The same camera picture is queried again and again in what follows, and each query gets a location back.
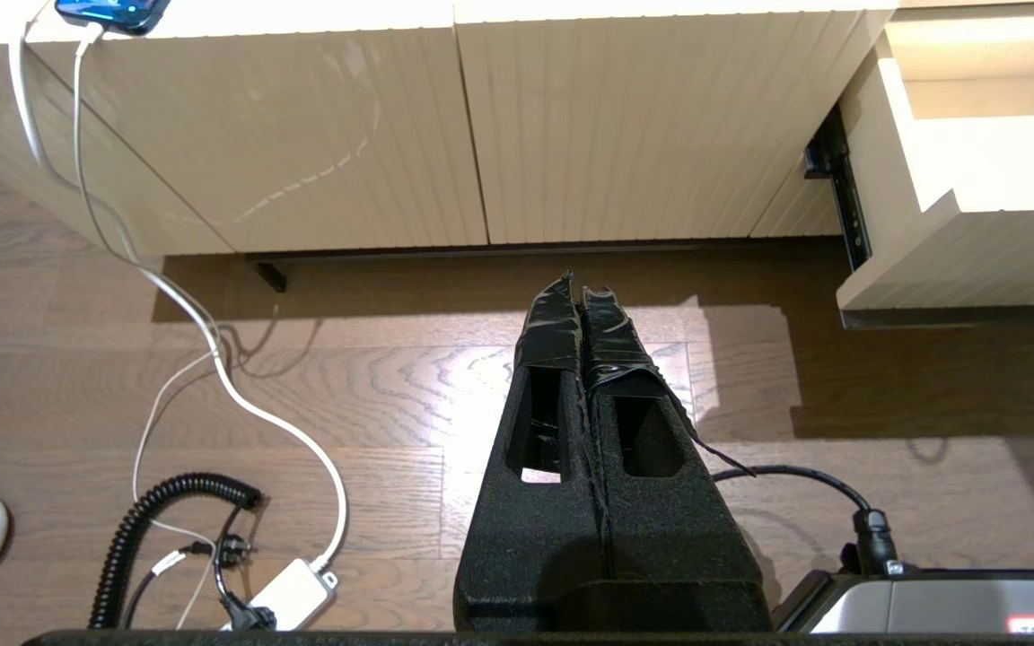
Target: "phone screen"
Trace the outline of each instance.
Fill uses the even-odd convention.
[[[98,22],[126,33],[147,33],[165,0],[58,0],[55,9],[72,22]]]

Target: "white charging cable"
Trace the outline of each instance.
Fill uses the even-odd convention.
[[[313,572],[322,573],[333,560],[333,556],[337,554],[337,550],[341,547],[341,541],[344,539],[345,525],[348,522],[348,504],[347,499],[345,499],[344,485],[341,481],[341,474],[337,472],[337,467],[333,465],[332,459],[329,455],[322,450],[322,447],[313,441],[313,438],[307,436],[303,430],[296,428],[290,422],[284,421],[274,413],[258,408],[257,405],[251,404],[247,401],[238,389],[235,388],[234,381],[230,379],[229,372],[226,372],[225,358],[221,355],[221,335],[219,335],[217,324],[214,321],[213,316],[206,311],[201,303],[197,303],[196,299],[192,296],[186,294],[184,289],[177,286],[175,282],[170,281],[169,278],[157,273],[157,271],[147,267],[140,258],[139,253],[136,253],[136,248],[132,244],[132,238],[130,233],[126,229],[126,224],[119,216],[118,212],[114,208],[110,208],[110,205],[105,205],[101,202],[104,212],[112,218],[112,222],[116,232],[119,234],[122,246],[126,251],[126,256],[123,256],[116,252],[116,250],[110,245],[107,240],[102,226],[98,223],[98,216],[95,214],[94,210],[94,199],[93,195],[90,193],[90,189],[86,186],[86,177],[84,171],[83,162],[83,147],[82,147],[82,107],[83,107],[83,95],[82,95],[82,68],[85,55],[87,51],[90,50],[90,45],[94,44],[99,37],[102,36],[103,29],[101,25],[92,24],[87,32],[86,37],[84,37],[82,44],[79,45],[78,52],[74,53],[74,70],[73,70],[73,94],[74,94],[74,106],[73,106],[73,156],[74,156],[74,172],[78,174],[79,183],[74,185],[70,181],[62,177],[58,171],[51,165],[50,159],[45,156],[44,148],[41,143],[41,135],[37,129],[37,122],[34,121],[33,111],[30,105],[30,97],[26,91],[26,79],[25,79],[25,68],[24,68],[24,54],[25,54],[25,38],[26,32],[29,31],[31,22],[25,25],[22,30],[20,37],[17,42],[11,42],[9,48],[9,58],[10,58],[10,73],[11,81],[13,85],[13,91],[16,91],[16,100],[18,105],[18,114],[22,122],[24,122],[24,130],[26,131],[26,140],[30,144],[31,154],[34,156],[34,160],[62,187],[68,187],[79,191],[83,197],[83,204],[86,205],[87,213],[90,214],[91,224],[93,224],[95,232],[98,234],[99,240],[102,245],[110,250],[111,254],[118,257],[119,260],[127,263],[127,265],[132,265],[143,274],[149,282],[154,283],[155,286],[159,287],[166,297],[174,300],[178,307],[181,307],[186,315],[196,324],[202,335],[206,339],[206,343],[209,347],[209,355],[213,357],[214,360],[214,370],[217,371],[218,378],[221,380],[221,384],[224,386],[226,394],[235,401],[236,404],[240,405],[241,408],[245,409],[247,412],[254,414],[254,417],[260,418],[264,421],[270,422],[271,425],[278,426],[279,429],[286,431],[291,436],[298,438],[299,441],[303,442],[307,449],[311,450],[313,455],[322,462],[325,466],[330,479],[333,481],[334,490],[337,491],[337,526],[334,528],[333,536],[330,544],[325,549],[325,551],[317,556],[311,563],[310,567]]]
[[[154,425],[157,422],[157,409],[159,409],[159,405],[161,404],[161,396],[164,396],[165,391],[170,389],[170,386],[174,384],[175,381],[180,379],[181,376],[185,375],[186,372],[191,371],[192,368],[196,367],[197,364],[204,363],[204,361],[206,361],[210,357],[212,357],[212,355],[210,355],[210,352],[207,351],[206,355],[197,357],[197,359],[190,361],[189,364],[186,364],[185,368],[181,369],[181,371],[175,372],[172,377],[170,377],[163,384],[161,384],[159,393],[157,393],[157,396],[154,397],[154,404],[151,405],[151,413],[149,413],[149,417],[146,419],[146,425],[143,426],[143,437],[141,437],[141,439],[139,440],[139,451],[134,452],[134,467],[132,468],[132,473],[130,475],[130,492],[132,497],[134,498],[134,502],[139,502],[139,495],[141,491],[141,488],[139,488],[139,472],[141,470],[141,467],[143,466],[143,454],[146,452],[146,442],[149,438],[151,438],[151,430],[154,429]],[[174,527],[174,525],[168,525],[163,522],[160,522],[160,520],[151,520],[151,522],[154,523],[155,527],[164,528],[164,530],[173,531],[183,535],[193,536],[193,539],[202,541],[202,543],[205,543],[209,545],[211,548],[214,548],[214,542],[207,539],[207,536],[202,535],[201,533],[187,530],[187,528],[183,527]]]

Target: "coiled cord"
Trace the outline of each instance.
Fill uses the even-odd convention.
[[[107,553],[102,577],[98,581],[98,592],[94,593],[89,628],[119,627],[134,557],[139,556],[140,545],[151,526],[151,520],[170,504],[192,495],[214,496],[242,510],[253,510],[262,503],[262,491],[257,488],[218,473],[175,475],[146,492],[126,513],[119,524],[119,531],[111,541],[111,551]]]

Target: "black cable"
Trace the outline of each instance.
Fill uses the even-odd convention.
[[[151,526],[151,520],[161,510],[190,495],[213,495],[235,506],[253,510],[262,504],[262,492],[246,483],[227,479],[218,473],[185,473],[160,483],[146,492],[119,524],[111,541],[110,552],[102,564],[102,576],[98,580],[98,591],[94,593],[94,604],[90,614],[90,628],[118,628],[122,621],[123,598],[130,583],[130,573],[143,536]]]
[[[864,496],[860,495],[859,492],[854,490],[854,488],[848,486],[844,481],[841,481],[833,475],[824,473],[824,471],[818,471],[816,469],[809,469],[808,466],[792,466],[792,465],[760,465],[760,466],[750,466],[752,473],[758,475],[799,475],[801,479],[810,479],[819,483],[824,483],[826,486],[833,488],[833,490],[844,493],[848,498],[856,503],[856,506],[860,507],[861,511],[873,510],[873,506],[869,504],[869,501],[864,499]],[[739,469],[729,469],[727,471],[721,471],[720,473],[712,473],[712,482],[719,483],[724,481],[729,481],[731,479],[738,479],[741,475],[748,475],[747,473]]]
[[[234,507],[234,512],[230,512],[230,518],[226,519],[224,525],[221,525],[221,531],[218,533],[218,541],[216,543],[216,548],[214,548],[214,554],[219,555],[214,559],[214,585],[218,588],[218,594],[221,595],[221,604],[225,605],[230,603],[230,593],[226,592],[226,583],[224,578],[221,578],[221,554],[225,551],[226,535],[230,535],[230,528],[234,525],[235,520],[238,519],[238,513],[242,511],[241,504]]]
[[[147,586],[151,584],[151,581],[156,580],[157,575],[154,570],[146,573],[143,577],[143,581],[140,581],[139,587],[134,589],[134,594],[130,597],[130,607],[126,609],[126,618],[122,620],[122,629],[130,629],[130,625],[134,622],[134,612],[139,609],[139,602],[143,597],[143,593],[146,592]]]
[[[673,402],[674,404],[678,404],[678,402],[675,399],[673,399]],[[712,447],[705,444],[701,436],[698,436],[697,429],[694,429],[692,425],[686,425],[686,426],[689,426],[689,437],[692,438],[693,444],[700,445],[701,449],[709,452],[710,454],[716,455],[716,457],[723,459],[725,462],[730,463],[730,465],[735,466],[735,469],[730,469],[729,471],[723,471],[723,472],[731,473],[733,471],[739,471],[739,474],[751,475],[751,478],[754,479],[756,478],[755,471],[750,469],[750,467],[743,466],[741,465],[741,463],[735,461],[735,459],[727,457],[727,455],[723,454],[722,451],[712,449]]]

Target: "white power adapter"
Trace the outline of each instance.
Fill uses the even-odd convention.
[[[320,576],[307,561],[295,559],[262,592],[250,598],[249,605],[272,610],[276,618],[275,629],[299,629],[333,602],[336,588],[336,575]],[[230,629],[229,622],[221,629]]]

